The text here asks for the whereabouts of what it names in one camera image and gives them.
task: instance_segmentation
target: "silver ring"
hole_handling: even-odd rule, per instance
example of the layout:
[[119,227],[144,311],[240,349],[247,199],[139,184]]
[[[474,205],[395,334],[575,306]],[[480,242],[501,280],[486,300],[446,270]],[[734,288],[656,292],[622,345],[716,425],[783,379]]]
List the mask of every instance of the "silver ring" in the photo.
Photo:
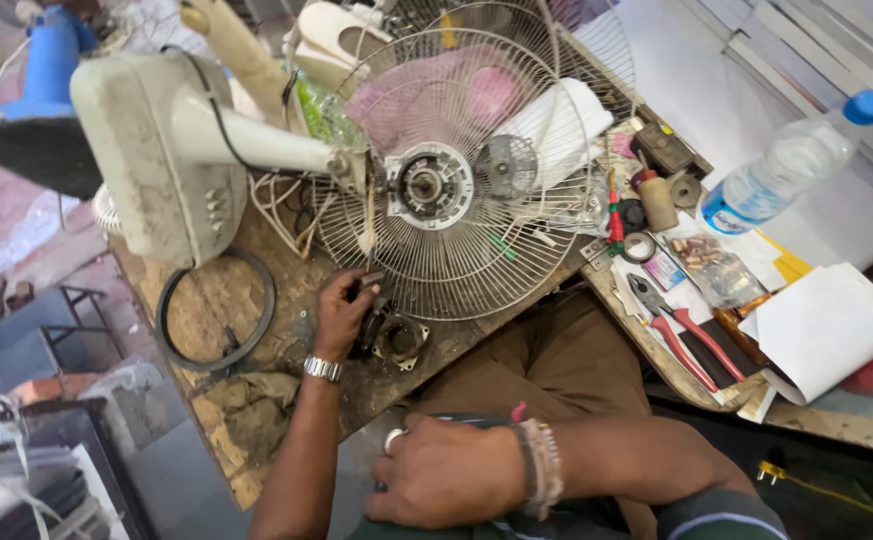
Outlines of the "silver ring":
[[399,436],[406,436],[410,431],[408,429],[391,429],[386,434],[386,438],[382,440],[382,454],[387,458],[392,458],[390,455],[390,445],[394,443],[394,439]]

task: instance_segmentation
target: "hand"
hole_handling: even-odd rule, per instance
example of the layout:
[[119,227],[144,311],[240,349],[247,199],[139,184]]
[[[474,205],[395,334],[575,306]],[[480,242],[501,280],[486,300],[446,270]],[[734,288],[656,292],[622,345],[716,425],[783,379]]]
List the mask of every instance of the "hand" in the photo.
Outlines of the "hand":
[[366,498],[373,521],[440,530],[490,521],[527,498],[523,454],[508,427],[479,429],[421,414],[373,465],[386,491]]
[[359,292],[347,301],[347,289],[366,274],[364,270],[341,270],[323,286],[316,298],[316,337],[312,354],[326,362],[343,362],[360,333],[360,321],[380,293],[380,285]]

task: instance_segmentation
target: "small packet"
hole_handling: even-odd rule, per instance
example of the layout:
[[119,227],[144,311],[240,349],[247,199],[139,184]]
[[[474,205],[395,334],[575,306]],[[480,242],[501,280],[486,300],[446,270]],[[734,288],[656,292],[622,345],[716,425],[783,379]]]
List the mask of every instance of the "small packet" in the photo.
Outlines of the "small packet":
[[686,279],[686,274],[683,273],[680,266],[677,266],[670,255],[663,250],[656,250],[656,253],[641,266],[659,288],[663,289],[663,292],[673,289]]

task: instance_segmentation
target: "wristwatch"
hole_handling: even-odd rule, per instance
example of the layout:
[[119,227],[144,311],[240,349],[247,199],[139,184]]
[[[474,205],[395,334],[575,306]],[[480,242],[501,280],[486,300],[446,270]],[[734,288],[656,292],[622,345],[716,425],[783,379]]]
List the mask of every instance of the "wristwatch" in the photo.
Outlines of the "wristwatch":
[[340,372],[343,370],[344,364],[321,360],[312,354],[303,361],[303,371],[307,375],[326,379],[330,383],[337,383],[340,380]]

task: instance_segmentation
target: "brown trousers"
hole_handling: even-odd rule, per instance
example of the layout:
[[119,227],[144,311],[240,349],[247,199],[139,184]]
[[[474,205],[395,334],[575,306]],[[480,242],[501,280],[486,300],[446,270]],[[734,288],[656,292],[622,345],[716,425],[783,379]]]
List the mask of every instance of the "brown trousers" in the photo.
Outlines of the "brown trousers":
[[[648,416],[633,345],[589,290],[568,293],[503,326],[424,387],[417,412],[481,413],[555,422]],[[617,497],[634,538],[657,538],[646,504]]]

